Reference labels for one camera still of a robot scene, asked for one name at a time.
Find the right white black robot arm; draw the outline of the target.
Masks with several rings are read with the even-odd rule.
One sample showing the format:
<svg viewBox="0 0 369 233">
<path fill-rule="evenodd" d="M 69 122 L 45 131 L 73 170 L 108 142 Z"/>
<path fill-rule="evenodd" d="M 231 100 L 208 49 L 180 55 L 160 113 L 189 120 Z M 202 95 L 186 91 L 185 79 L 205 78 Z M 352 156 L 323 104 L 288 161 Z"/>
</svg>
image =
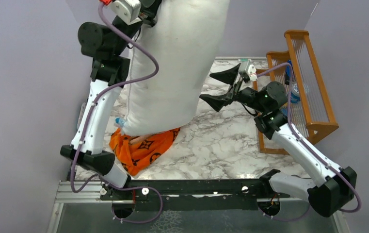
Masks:
<svg viewBox="0 0 369 233">
<path fill-rule="evenodd" d="M 261 90 L 242 87 L 270 70 L 258 72 L 251 62 L 211 73 L 210 77 L 229 85 L 228 91 L 219 96 L 202 94 L 200 98 L 215 111 L 239 102 L 255 111 L 255 125 L 260 133 L 280 145 L 309 175 L 308 179 L 286 175 L 278 170 L 269 172 L 259 183 L 259 193 L 269 198 L 283 193 L 306 201 L 320 216 L 330 217 L 356 199 L 355 211 L 362 205 L 355 189 L 357 174 L 351 168 L 342 168 L 312 145 L 292 123 L 291 92 L 277 81 L 271 81 Z"/>
</svg>

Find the white pillow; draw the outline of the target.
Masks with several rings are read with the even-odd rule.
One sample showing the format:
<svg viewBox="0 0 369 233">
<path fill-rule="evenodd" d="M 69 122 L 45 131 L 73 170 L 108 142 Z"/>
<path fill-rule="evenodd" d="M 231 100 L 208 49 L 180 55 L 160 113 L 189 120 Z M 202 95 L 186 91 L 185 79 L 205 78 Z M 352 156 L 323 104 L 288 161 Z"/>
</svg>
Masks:
<svg viewBox="0 0 369 233">
<path fill-rule="evenodd" d="M 225 31 L 227 0 L 164 0 L 157 23 L 143 26 L 138 44 L 153 55 L 159 71 L 128 86 L 122 131 L 156 134 L 188 124 Z"/>
</svg>

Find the orange patterned pillowcase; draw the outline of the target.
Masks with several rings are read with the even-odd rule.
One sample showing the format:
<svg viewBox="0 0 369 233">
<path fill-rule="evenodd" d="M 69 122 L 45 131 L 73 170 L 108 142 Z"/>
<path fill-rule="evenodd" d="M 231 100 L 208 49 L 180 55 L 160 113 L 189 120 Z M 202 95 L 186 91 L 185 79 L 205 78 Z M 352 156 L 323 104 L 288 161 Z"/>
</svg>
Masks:
<svg viewBox="0 0 369 233">
<path fill-rule="evenodd" d="M 109 147 L 121 163 L 123 169 L 131 176 L 149 167 L 173 145 L 180 132 L 175 128 L 149 138 L 131 143 L 136 137 L 123 135 L 117 129 L 110 137 Z"/>
</svg>

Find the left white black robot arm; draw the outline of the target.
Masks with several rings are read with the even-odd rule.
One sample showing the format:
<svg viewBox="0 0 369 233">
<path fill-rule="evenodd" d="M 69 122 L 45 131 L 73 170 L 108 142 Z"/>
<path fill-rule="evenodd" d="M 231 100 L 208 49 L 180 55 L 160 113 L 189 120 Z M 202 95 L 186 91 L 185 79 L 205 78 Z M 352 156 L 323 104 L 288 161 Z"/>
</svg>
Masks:
<svg viewBox="0 0 369 233">
<path fill-rule="evenodd" d="M 159 0 L 102 0 L 98 7 L 102 24 L 85 22 L 78 29 L 81 53 L 93 59 L 90 92 L 80 126 L 71 143 L 61 147 L 60 154 L 72 166 L 100 176 L 122 200 L 131 193 L 131 177 L 114 163 L 115 155 L 103 149 L 102 139 L 123 87 L 134 83 L 128 80 L 130 59 L 121 56 L 125 48 L 132 45 L 152 61 L 155 69 L 144 80 L 159 71 L 156 58 L 134 40 L 143 25 L 156 24 L 159 6 Z"/>
</svg>

